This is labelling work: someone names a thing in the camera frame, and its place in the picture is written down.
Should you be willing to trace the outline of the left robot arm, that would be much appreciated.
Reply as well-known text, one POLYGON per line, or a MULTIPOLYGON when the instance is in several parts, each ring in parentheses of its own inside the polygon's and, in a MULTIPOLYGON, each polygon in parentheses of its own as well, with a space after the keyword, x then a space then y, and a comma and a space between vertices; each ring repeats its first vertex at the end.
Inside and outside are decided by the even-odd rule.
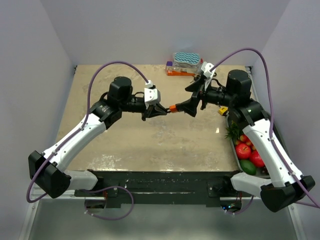
POLYGON ((124 112, 139 113, 143 121, 167 114, 167 109, 160 104, 161 93, 152 81, 145 84, 142 95, 133 93, 129 78, 116 77, 74 129, 42 153, 35 150, 28 156, 31 181, 53 199, 68 190, 86 190, 92 196, 99 196, 104 184, 92 171, 68 171, 67 168, 84 147, 106 132, 124 112))

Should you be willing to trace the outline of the yellow padlock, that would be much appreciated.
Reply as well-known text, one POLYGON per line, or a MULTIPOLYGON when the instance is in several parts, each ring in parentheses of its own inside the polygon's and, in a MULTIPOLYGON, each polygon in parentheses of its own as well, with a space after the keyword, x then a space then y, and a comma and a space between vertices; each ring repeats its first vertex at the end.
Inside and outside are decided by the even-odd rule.
POLYGON ((218 110, 218 113, 223 116, 223 117, 226 117, 227 114, 228 114, 228 108, 227 107, 221 107, 219 110, 218 110))

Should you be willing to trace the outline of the orange padlock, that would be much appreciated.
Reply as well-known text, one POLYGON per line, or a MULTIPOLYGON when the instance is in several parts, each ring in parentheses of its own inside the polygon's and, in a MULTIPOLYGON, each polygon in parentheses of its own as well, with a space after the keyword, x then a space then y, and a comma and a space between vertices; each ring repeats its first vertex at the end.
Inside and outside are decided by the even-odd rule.
POLYGON ((177 109, 177 106, 176 105, 171 105, 169 106, 169 108, 167 108, 167 113, 177 113, 179 112, 179 110, 177 109))

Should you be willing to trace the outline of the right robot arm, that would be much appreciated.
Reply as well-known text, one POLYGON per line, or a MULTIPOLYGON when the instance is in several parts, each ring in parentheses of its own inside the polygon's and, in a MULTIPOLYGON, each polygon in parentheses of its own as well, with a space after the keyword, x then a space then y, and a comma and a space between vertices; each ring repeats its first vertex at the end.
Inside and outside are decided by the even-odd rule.
POLYGON ((301 200, 314 186, 310 175, 303 175, 293 164, 282 144, 274 135, 271 118, 262 106, 251 98, 252 81, 244 70, 231 70, 225 87, 213 87, 205 74, 195 77, 186 87, 190 99, 170 106, 172 113, 184 112, 192 117, 197 107, 207 104, 228 108, 228 118, 249 138, 262 158, 269 179, 239 172, 223 183, 223 192, 230 197, 239 191, 262 199, 272 212, 277 212, 301 200))

